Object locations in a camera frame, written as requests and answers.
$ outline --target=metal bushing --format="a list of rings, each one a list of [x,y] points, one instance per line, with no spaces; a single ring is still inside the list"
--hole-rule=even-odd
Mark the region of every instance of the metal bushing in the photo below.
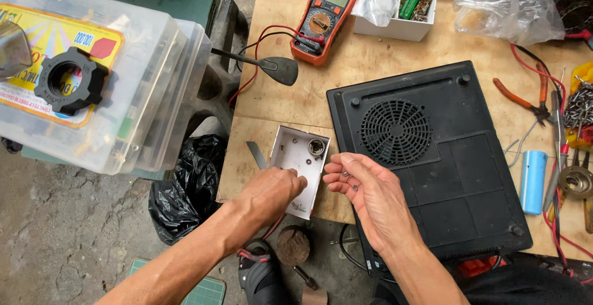
[[[593,174],[585,167],[569,166],[560,172],[560,189],[577,199],[593,196]]]
[[[45,58],[41,63],[43,70],[39,84],[33,92],[52,106],[54,112],[73,116],[77,110],[91,104],[99,104],[103,97],[101,91],[109,69],[90,58],[90,55],[77,47],[70,47],[65,53],[54,58]],[[63,74],[73,67],[79,67],[82,73],[80,84],[69,95],[60,91]]]

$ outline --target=yellow label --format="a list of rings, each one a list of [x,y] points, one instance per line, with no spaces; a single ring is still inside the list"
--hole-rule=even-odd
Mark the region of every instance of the yellow label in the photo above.
[[[113,66],[123,45],[122,33],[93,25],[88,22],[45,13],[11,4],[0,4],[0,22],[13,21],[26,33],[33,66],[21,72],[18,77],[0,82],[0,103],[30,112],[45,119],[70,127],[84,126],[90,119],[94,105],[81,109],[74,116],[66,116],[52,111],[52,106],[33,94],[39,81],[41,62],[45,58],[66,52],[70,47],[78,47],[91,54],[97,63]],[[73,67],[60,80],[63,95],[71,94],[78,88],[82,73]]]

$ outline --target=clear plastic container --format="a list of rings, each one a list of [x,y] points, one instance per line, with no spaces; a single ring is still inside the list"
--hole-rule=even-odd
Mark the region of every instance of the clear plastic container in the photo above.
[[[120,172],[126,158],[139,155],[185,45],[187,38],[177,22],[167,13],[114,0],[0,3],[86,21],[122,34],[124,42],[101,94],[103,100],[84,125],[67,126],[0,104],[0,136],[93,172]]]
[[[140,156],[133,166],[149,172],[175,167],[183,135],[193,114],[197,88],[199,88],[199,82],[202,81],[212,49],[210,39],[205,35],[201,25],[192,21],[175,20],[188,37],[188,42],[183,48],[171,82],[162,97],[161,104],[141,148]],[[188,85],[190,76],[194,83]],[[163,159],[166,153],[173,154],[173,165],[166,165],[170,168],[163,168]]]

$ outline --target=multimeter rotary dial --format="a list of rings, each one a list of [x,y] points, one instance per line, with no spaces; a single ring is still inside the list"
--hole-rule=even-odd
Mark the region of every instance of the multimeter rotary dial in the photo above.
[[[309,30],[314,34],[323,34],[331,27],[329,16],[325,13],[315,13],[309,19]]]

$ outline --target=black plastic nut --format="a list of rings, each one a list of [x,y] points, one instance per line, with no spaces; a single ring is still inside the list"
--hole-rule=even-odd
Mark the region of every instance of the black plastic nut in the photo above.
[[[33,92],[50,104],[54,112],[73,116],[77,110],[99,104],[103,99],[101,91],[109,69],[92,60],[86,51],[70,47],[54,58],[45,58],[41,66],[43,70],[39,76],[39,84]],[[70,95],[62,95],[60,80],[68,69],[76,66],[82,73],[80,84]]]

